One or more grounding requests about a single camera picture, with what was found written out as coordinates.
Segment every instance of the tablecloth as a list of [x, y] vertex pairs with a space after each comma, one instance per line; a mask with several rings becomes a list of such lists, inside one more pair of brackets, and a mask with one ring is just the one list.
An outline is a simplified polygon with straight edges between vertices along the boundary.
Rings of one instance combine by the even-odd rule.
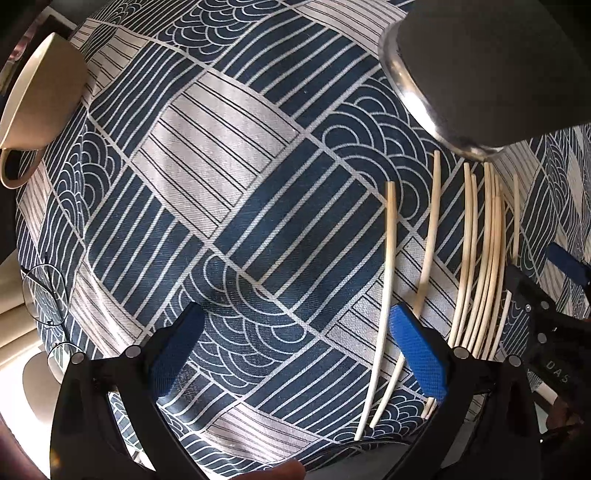
[[[412, 302], [442, 152], [436, 257], [422, 321], [447, 335], [463, 236], [463, 159], [394, 95], [378, 38], [410, 1], [117, 0], [72, 43], [90, 78], [83, 102], [18, 192], [19, 259], [66, 279], [66, 328], [92, 358], [170, 325], [189, 301], [206, 328], [159, 399], [196, 462], [224, 476], [353, 439], [374, 351], [384, 261], [385, 182], [397, 185], [393, 300]], [[580, 288], [545, 260], [557, 241], [591, 260], [591, 128], [509, 147], [495, 160], [519, 266], [562, 311], [587, 315]], [[31, 155], [25, 155], [21, 168]], [[479, 249], [483, 169], [479, 184]], [[502, 349], [527, 326], [511, 308]], [[40, 327], [48, 348], [58, 328]], [[388, 339], [375, 402], [398, 348]], [[366, 437], [405, 436], [425, 400], [406, 368]], [[112, 399], [127, 441], [137, 438]]]

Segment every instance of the mug handle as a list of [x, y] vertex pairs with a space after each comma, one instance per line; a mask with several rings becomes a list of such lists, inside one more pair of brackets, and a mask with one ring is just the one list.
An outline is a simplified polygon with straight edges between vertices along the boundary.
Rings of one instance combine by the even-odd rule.
[[11, 180], [6, 175], [5, 167], [6, 167], [6, 160], [8, 159], [8, 154], [11, 152], [12, 149], [11, 148], [4, 148], [2, 150], [2, 153], [0, 154], [0, 180], [2, 181], [2, 184], [7, 189], [17, 189], [19, 187], [22, 187], [26, 182], [29, 181], [29, 179], [35, 173], [35, 170], [37, 169], [37, 167], [41, 163], [41, 159], [43, 158], [43, 155], [45, 154], [46, 149], [47, 149], [47, 147], [43, 147], [40, 150], [37, 150], [37, 153], [35, 154], [35, 158], [33, 158], [31, 165], [29, 166], [27, 171], [22, 175], [22, 177], [17, 178], [16, 180]]

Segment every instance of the eyeglasses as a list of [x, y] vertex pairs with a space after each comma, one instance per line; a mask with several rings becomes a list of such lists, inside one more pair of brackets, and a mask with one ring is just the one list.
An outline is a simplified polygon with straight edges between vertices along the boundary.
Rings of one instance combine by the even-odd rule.
[[70, 357], [82, 351], [72, 343], [65, 328], [70, 302], [64, 275], [47, 261], [47, 254], [43, 263], [35, 265], [30, 270], [21, 266], [21, 271], [24, 274], [22, 296], [27, 312], [39, 325], [42, 325], [42, 328], [51, 329], [48, 335], [56, 337], [57, 332], [61, 334], [61, 337], [50, 341], [51, 348], [47, 354], [47, 363], [52, 371], [56, 366], [52, 364], [57, 364], [63, 374]]

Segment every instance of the screw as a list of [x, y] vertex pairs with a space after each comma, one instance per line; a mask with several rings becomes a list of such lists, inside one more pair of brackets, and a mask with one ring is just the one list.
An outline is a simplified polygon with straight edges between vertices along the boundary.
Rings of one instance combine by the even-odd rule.
[[142, 349], [138, 345], [132, 345], [126, 348], [125, 356], [127, 358], [135, 358], [142, 352]]
[[453, 349], [453, 354], [460, 360], [465, 360], [470, 356], [470, 352], [462, 346], [457, 346]]
[[82, 360], [84, 360], [84, 354], [82, 352], [76, 352], [74, 355], [72, 355], [72, 363], [74, 365], [81, 364]]
[[521, 365], [521, 358], [519, 358], [517, 355], [510, 355], [509, 363], [514, 367], [518, 367]]

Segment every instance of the blue rubber pad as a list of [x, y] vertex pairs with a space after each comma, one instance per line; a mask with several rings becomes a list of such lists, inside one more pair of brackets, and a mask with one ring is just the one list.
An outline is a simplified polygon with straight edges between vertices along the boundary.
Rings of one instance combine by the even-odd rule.
[[389, 325], [425, 395], [443, 400], [447, 394], [446, 369], [431, 351], [421, 333], [424, 328], [407, 305], [400, 303], [390, 309]]
[[204, 326], [205, 311], [201, 305], [191, 302], [174, 322], [174, 335], [150, 368], [150, 391], [154, 399], [170, 393]]
[[546, 249], [546, 256], [568, 278], [581, 287], [589, 283], [589, 267], [579, 262], [564, 248], [552, 242]]

